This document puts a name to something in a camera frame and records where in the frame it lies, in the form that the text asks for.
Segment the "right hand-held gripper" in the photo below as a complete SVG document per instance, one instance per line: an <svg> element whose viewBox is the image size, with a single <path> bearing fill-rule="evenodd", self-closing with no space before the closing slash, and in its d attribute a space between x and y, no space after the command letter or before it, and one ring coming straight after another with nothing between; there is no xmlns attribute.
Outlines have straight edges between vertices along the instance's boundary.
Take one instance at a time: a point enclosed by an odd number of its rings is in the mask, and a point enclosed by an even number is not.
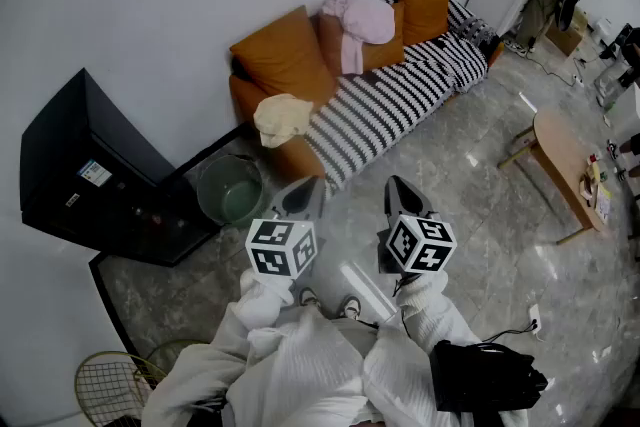
<svg viewBox="0 0 640 427"><path fill-rule="evenodd" d="M389 228L378 233L382 274L431 274L444 269L457 248L451 225L412 183L392 175L384 189Z"/></svg>

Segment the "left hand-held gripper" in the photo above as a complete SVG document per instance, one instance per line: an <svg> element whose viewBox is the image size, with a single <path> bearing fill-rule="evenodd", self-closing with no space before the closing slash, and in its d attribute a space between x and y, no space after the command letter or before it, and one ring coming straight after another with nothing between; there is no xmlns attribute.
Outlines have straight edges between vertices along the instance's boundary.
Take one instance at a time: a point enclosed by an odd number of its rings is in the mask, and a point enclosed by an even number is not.
<svg viewBox="0 0 640 427"><path fill-rule="evenodd" d="M273 212L304 212L304 219L254 219L245 240L253 270L260 275L297 279L321 251L326 182L318 176L297 180L272 199Z"/></svg>

